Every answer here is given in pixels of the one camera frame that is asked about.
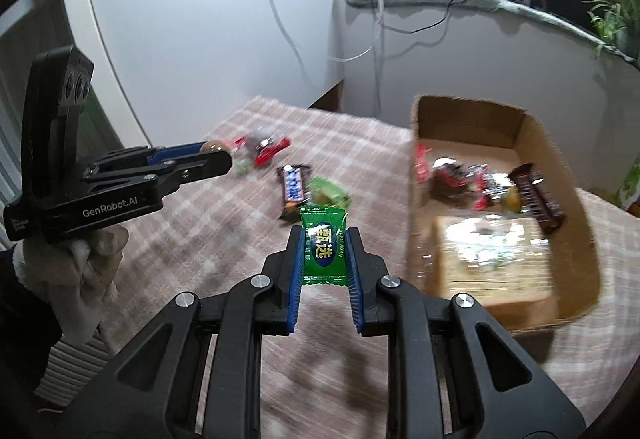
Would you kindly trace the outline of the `left hand white glove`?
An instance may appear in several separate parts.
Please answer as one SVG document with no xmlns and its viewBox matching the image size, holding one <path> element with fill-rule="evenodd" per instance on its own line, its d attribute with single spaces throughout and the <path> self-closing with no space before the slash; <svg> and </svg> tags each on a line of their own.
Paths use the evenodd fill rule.
<svg viewBox="0 0 640 439">
<path fill-rule="evenodd" d="M 128 241 L 122 225 L 56 244 L 24 240 L 14 248 L 13 268 L 26 289 L 50 303 L 66 341 L 85 344 L 100 324 L 104 301 L 113 297 Z"/>
</svg>

